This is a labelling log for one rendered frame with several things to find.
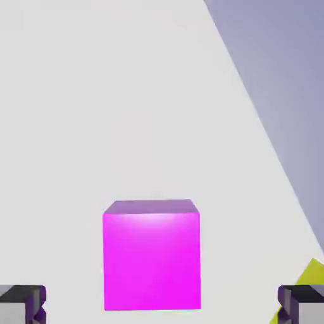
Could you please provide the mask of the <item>small magenta cube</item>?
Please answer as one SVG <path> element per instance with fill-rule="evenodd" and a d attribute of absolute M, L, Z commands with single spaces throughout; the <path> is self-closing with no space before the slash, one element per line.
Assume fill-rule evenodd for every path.
<path fill-rule="evenodd" d="M 105 311 L 201 307 L 200 214 L 190 199 L 115 201 L 103 213 Z"/>

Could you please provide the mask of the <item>small yellow cube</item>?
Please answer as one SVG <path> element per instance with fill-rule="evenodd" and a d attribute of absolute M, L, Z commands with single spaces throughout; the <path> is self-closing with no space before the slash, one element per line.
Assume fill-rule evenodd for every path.
<path fill-rule="evenodd" d="M 312 259 L 294 285 L 324 285 L 324 264 Z M 278 311 L 269 324 L 278 324 Z"/>

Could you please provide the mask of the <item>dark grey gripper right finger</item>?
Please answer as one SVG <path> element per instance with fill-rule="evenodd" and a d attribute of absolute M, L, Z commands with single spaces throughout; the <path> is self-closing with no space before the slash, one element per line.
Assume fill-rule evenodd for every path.
<path fill-rule="evenodd" d="M 324 324 L 324 285 L 281 285 L 278 324 Z"/>

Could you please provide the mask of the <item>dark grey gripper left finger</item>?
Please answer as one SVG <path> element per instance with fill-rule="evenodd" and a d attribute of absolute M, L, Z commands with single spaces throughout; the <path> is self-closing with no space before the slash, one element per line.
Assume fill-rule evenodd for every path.
<path fill-rule="evenodd" d="M 0 324 L 46 324 L 46 287 L 0 285 Z"/>

